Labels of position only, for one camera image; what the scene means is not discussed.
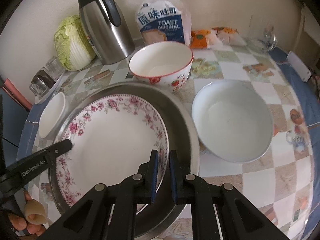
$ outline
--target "metal rivet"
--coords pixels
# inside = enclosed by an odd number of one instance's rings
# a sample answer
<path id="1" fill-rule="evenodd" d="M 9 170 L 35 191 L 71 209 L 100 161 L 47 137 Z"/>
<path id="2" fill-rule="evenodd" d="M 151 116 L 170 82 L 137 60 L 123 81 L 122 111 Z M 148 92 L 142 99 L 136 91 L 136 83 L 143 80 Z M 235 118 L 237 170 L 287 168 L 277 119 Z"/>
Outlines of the metal rivet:
<path id="1" fill-rule="evenodd" d="M 96 191 L 102 191 L 102 190 L 104 190 L 104 187 L 105 187 L 104 184 L 100 183 L 100 184 L 95 185 L 94 189 Z"/>
<path id="2" fill-rule="evenodd" d="M 223 184 L 223 187 L 226 190 L 232 190 L 233 189 L 233 185 L 231 183 L 225 183 L 225 184 Z"/>
<path id="3" fill-rule="evenodd" d="M 196 176 L 193 175 L 193 174 L 188 174 L 188 175 L 186 175 L 186 179 L 187 179 L 187 180 L 195 180 L 195 179 L 196 179 Z"/>
<path id="4" fill-rule="evenodd" d="M 142 179 L 142 175 L 139 174 L 139 173 L 137 173 L 137 174 L 134 174 L 134 175 L 132 176 L 132 178 L 133 178 L 134 180 L 140 180 L 140 179 Z"/>

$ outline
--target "small white bowl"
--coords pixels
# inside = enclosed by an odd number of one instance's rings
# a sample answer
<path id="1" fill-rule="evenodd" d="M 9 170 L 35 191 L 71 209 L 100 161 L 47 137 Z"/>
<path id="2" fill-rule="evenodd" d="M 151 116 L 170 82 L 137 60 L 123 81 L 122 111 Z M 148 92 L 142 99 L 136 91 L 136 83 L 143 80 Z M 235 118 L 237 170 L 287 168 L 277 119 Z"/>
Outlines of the small white bowl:
<path id="1" fill-rule="evenodd" d="M 175 92 L 186 83 L 192 60 L 193 52 L 188 46 L 162 41 L 134 54 L 129 61 L 129 70 L 140 81 Z"/>
<path id="2" fill-rule="evenodd" d="M 257 160 L 273 137 L 268 106 L 241 81 L 222 80 L 202 88 L 193 101 L 192 118 L 206 148 L 233 163 Z"/>
<path id="3" fill-rule="evenodd" d="M 64 93 L 56 94 L 41 114 L 39 121 L 40 138 L 48 138 L 54 135 L 54 131 L 68 112 L 69 105 Z"/>

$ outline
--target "floral plate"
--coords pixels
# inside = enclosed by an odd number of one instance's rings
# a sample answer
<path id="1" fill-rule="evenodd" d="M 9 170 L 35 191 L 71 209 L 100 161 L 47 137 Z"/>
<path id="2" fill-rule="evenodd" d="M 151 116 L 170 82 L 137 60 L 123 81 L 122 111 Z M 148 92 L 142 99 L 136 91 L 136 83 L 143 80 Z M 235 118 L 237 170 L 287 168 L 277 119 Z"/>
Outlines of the floral plate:
<path id="1" fill-rule="evenodd" d="M 144 99 L 116 94 L 86 106 L 65 129 L 72 150 L 56 161 L 61 194 L 71 207 L 94 185 L 121 183 L 159 152 L 157 189 L 168 160 L 168 134 L 158 111 Z M 145 205 L 138 205 L 140 211 Z"/>

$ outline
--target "white wall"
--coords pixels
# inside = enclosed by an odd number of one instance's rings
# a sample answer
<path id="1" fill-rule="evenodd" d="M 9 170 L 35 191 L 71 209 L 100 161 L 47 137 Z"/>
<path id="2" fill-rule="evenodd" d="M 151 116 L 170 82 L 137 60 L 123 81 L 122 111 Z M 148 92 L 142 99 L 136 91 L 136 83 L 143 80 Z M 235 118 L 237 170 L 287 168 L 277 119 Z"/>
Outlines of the white wall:
<path id="1" fill-rule="evenodd" d="M 115 0 L 134 38 L 140 36 L 134 15 L 143 0 Z M 275 25 L 279 45 L 290 50 L 300 20 L 297 0 L 182 0 L 191 11 L 193 29 L 225 25 L 246 35 L 252 13 Z M 34 74 L 55 54 L 53 34 L 61 20 L 78 13 L 77 0 L 23 0 L 0 36 L 0 75 L 9 78 L 33 103 L 28 86 Z"/>

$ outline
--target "snack package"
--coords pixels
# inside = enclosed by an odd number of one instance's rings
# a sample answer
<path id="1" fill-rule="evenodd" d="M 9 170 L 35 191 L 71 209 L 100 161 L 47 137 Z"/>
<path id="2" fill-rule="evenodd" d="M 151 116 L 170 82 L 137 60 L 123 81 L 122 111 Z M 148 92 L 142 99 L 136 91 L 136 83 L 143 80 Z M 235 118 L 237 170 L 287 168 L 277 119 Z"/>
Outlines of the snack package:
<path id="1" fill-rule="evenodd" d="M 210 49 L 212 45 L 222 44 L 216 36 L 216 30 L 198 30 L 191 32 L 191 49 Z"/>
<path id="2" fill-rule="evenodd" d="M 213 29 L 217 31 L 217 37 L 224 45 L 246 46 L 237 30 L 228 27 L 214 27 Z"/>
<path id="3" fill-rule="evenodd" d="M 180 0 L 144 0 L 136 22 L 147 45 L 159 41 L 190 44 L 191 15 Z"/>

